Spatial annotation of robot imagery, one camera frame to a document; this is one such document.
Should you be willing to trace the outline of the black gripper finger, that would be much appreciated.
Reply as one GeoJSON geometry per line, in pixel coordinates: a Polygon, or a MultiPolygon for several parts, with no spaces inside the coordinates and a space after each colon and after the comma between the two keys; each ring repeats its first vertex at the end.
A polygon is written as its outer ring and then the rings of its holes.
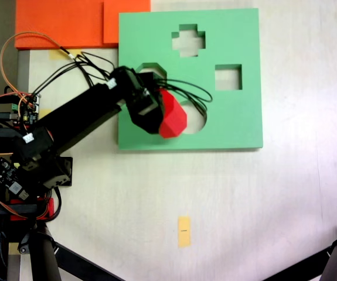
{"type": "Polygon", "coordinates": [[[160,127],[163,123],[164,120],[164,114],[165,114],[165,106],[164,106],[164,98],[163,98],[163,93],[162,93],[162,89],[159,88],[157,90],[157,100],[158,100],[158,105],[159,105],[159,110],[158,110],[158,133],[160,130],[160,127]]]}

